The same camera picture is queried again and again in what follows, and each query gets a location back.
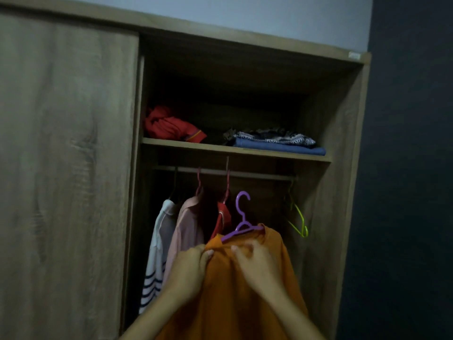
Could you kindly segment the metal clothes rail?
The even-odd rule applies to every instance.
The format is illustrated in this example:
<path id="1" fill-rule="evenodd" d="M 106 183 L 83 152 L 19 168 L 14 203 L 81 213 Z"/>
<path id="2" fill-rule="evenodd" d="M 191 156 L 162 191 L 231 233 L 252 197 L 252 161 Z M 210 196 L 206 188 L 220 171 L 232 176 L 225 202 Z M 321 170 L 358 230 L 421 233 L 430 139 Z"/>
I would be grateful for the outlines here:
<path id="1" fill-rule="evenodd" d="M 227 176 L 241 178 L 241 179 L 257 179 L 257 180 L 271 180 L 271 181 L 284 181 L 293 182 L 298 181 L 298 176 L 289 175 L 277 175 L 277 174 L 263 174 L 243 171 L 226 171 L 226 170 L 213 170 L 213 169 L 196 169 L 191 167 L 178 167 L 178 166 L 163 166 L 155 165 L 152 166 L 152 170 L 156 171 L 169 171 L 169 172 L 181 172 L 188 174 L 204 174 L 212 176 Z"/>

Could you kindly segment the red hanging garment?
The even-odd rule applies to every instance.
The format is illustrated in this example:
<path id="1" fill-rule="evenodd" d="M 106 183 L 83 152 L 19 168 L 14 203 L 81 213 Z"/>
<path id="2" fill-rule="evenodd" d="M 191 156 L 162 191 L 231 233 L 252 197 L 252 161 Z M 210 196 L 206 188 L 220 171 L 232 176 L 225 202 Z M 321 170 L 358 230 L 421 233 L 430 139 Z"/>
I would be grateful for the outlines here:
<path id="1" fill-rule="evenodd" d="M 217 202 L 218 207 L 218 218 L 216 221 L 216 226 L 211 234 L 210 240 L 212 240 L 217 235 L 223 235 L 226 230 L 231 226 L 231 213 L 227 205 L 223 202 Z"/>

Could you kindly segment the dark hanger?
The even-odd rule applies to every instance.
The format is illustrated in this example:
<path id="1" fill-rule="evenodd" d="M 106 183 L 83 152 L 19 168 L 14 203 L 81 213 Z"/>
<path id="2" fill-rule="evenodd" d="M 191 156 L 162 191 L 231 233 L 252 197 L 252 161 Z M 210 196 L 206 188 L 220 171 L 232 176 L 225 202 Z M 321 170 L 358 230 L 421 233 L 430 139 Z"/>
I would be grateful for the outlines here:
<path id="1" fill-rule="evenodd" d="M 174 166 L 174 175 L 173 175 L 173 188 L 171 190 L 171 193 L 168 197 L 170 201 L 172 201 L 174 204 L 178 203 L 178 197 L 177 197 L 177 188 L 178 188 L 178 166 Z"/>

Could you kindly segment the white navy striped shirt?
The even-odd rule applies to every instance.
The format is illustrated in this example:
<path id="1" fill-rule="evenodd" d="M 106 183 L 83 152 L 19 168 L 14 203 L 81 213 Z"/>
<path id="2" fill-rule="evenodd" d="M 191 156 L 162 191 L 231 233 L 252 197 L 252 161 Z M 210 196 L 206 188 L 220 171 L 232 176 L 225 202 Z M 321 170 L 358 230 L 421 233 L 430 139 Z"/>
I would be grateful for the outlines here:
<path id="1" fill-rule="evenodd" d="M 160 294 L 178 212 L 177 205 L 167 199 L 163 201 L 160 212 L 156 217 L 140 299 L 139 315 Z"/>

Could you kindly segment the orange shirt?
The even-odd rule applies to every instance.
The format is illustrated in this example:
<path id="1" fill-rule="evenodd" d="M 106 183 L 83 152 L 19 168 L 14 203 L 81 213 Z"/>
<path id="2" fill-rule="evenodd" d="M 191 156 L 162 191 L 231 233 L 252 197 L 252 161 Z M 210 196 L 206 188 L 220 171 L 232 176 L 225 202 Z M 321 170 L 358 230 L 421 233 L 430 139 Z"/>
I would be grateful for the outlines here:
<path id="1" fill-rule="evenodd" d="M 172 316 L 155 340 L 287 340 L 278 318 L 247 284 L 231 251 L 232 245 L 253 239 L 269 249 L 286 292 L 308 315 L 286 246 L 277 231 L 264 226 L 225 243 L 217 235 L 206 244 L 214 253 L 200 293 Z"/>

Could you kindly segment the yellow-green plastic hanger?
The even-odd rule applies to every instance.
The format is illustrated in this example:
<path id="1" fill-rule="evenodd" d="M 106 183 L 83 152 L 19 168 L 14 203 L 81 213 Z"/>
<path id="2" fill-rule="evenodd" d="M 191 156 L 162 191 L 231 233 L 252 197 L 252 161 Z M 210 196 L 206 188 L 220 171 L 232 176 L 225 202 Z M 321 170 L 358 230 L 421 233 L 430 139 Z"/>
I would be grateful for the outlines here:
<path id="1" fill-rule="evenodd" d="M 283 197 L 282 216 L 284 220 L 299 234 L 302 238 L 309 236 L 309 229 L 305 224 L 305 218 L 292 195 L 292 187 L 294 180 L 289 183 L 289 186 Z"/>

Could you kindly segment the purple plastic hanger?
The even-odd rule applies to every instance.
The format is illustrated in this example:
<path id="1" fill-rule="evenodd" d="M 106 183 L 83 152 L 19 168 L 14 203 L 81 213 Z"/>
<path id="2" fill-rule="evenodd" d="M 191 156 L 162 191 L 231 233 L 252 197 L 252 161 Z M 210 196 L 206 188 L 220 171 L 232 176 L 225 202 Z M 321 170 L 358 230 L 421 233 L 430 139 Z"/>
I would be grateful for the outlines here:
<path id="1" fill-rule="evenodd" d="M 241 222 L 238 223 L 238 225 L 236 226 L 234 231 L 230 232 L 227 235 L 224 235 L 221 238 L 222 243 L 226 243 L 228 240 L 230 240 L 234 236 L 245 234 L 245 233 L 251 232 L 251 231 L 262 231 L 262 230 L 264 230 L 264 226 L 262 226 L 262 225 L 252 225 L 246 219 L 246 214 L 245 214 L 244 211 L 241 210 L 240 205 L 239 205 L 240 199 L 243 196 L 246 197 L 246 199 L 248 201 L 251 200 L 251 197 L 250 197 L 249 193 L 247 193 L 246 191 L 241 191 L 241 192 L 239 192 L 237 194 L 237 196 L 235 198 L 235 208 L 236 208 L 236 211 L 238 212 L 238 214 L 241 216 Z"/>

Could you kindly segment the person's right forearm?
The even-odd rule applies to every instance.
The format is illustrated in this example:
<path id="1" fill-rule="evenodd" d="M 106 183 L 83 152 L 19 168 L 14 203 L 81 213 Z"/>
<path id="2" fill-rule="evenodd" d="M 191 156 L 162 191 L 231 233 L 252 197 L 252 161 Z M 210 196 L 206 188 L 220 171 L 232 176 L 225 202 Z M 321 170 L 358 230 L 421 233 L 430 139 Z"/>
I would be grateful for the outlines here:
<path id="1" fill-rule="evenodd" d="M 269 304 L 289 340 L 326 340 L 288 296 L 283 286 L 271 284 L 260 295 Z"/>

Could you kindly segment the wooden sliding wardrobe door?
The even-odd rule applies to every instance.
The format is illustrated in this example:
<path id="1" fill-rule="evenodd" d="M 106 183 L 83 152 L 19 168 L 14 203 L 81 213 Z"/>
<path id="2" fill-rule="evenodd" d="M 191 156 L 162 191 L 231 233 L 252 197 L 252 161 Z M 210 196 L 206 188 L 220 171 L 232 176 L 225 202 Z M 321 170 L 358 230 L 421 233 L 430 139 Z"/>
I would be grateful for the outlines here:
<path id="1" fill-rule="evenodd" d="M 0 6 L 0 340 L 115 340 L 137 34 Z"/>

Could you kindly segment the red folded garment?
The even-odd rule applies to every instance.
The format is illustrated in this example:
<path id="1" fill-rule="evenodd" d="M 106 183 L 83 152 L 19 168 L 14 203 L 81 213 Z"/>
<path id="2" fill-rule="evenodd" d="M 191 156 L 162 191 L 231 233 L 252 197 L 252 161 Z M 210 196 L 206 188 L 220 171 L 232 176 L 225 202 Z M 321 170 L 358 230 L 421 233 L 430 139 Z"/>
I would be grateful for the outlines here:
<path id="1" fill-rule="evenodd" d="M 207 135 L 195 125 L 173 116 L 167 106 L 149 108 L 144 119 L 144 130 L 152 139 L 199 144 Z"/>

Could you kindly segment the patterned folded garment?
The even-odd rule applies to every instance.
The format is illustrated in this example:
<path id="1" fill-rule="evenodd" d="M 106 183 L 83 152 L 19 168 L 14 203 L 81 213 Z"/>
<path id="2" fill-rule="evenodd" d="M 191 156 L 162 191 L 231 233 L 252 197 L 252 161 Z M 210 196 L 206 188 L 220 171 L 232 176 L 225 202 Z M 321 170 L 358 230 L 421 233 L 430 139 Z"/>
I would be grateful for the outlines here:
<path id="1" fill-rule="evenodd" d="M 223 138 L 228 143 L 233 141 L 234 138 L 243 138 L 260 142 L 297 145 L 306 148 L 314 148 L 316 144 L 316 141 L 314 139 L 299 132 L 288 131 L 282 127 L 256 130 L 245 129 L 242 131 L 230 128 L 223 133 Z"/>

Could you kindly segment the pink shirt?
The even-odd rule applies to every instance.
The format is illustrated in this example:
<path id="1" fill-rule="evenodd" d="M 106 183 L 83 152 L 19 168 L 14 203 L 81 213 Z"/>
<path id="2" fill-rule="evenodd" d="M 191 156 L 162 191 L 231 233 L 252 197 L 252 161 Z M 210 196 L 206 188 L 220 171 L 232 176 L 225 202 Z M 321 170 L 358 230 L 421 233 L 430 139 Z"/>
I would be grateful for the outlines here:
<path id="1" fill-rule="evenodd" d="M 169 246 L 162 286 L 165 286 L 175 258 L 181 251 L 204 244 L 204 234 L 198 224 L 198 211 L 204 193 L 186 200 L 180 208 L 175 230 Z"/>

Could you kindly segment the blue folded garment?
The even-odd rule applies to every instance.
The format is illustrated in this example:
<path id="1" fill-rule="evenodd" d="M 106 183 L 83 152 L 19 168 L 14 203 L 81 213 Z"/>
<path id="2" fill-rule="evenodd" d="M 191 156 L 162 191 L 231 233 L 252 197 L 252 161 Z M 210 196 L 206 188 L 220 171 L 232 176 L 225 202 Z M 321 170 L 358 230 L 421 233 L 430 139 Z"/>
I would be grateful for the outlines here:
<path id="1" fill-rule="evenodd" d="M 260 142 L 254 140 L 248 140 L 243 138 L 234 138 L 231 141 L 229 146 L 243 148 L 243 149 L 259 149 L 259 150 L 268 150 L 292 154 L 308 154 L 316 156 L 325 156 L 325 148 L 306 148 L 297 145 L 288 145 L 288 144 L 279 144 L 271 142 Z"/>

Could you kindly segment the person's right hand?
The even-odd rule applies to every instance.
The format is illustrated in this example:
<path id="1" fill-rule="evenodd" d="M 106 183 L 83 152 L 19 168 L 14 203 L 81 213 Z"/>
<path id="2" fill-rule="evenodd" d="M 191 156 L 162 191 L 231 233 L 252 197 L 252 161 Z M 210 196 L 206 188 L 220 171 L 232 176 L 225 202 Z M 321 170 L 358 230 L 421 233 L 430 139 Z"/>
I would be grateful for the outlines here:
<path id="1" fill-rule="evenodd" d="M 239 247 L 248 258 L 247 267 L 241 268 L 242 274 L 259 296 L 271 284 L 283 286 L 279 268 L 266 246 L 260 244 L 257 240 L 251 240 Z"/>

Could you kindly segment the person's left hand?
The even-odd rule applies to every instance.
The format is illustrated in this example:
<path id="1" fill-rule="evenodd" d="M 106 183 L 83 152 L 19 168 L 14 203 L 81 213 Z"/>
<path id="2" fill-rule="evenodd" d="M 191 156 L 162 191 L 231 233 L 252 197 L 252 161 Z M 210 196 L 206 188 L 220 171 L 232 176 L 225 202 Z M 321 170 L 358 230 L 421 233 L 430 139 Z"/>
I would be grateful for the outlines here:
<path id="1" fill-rule="evenodd" d="M 167 279 L 167 290 L 179 306 L 194 299 L 201 290 L 206 268 L 199 268 L 204 245 L 178 253 Z"/>

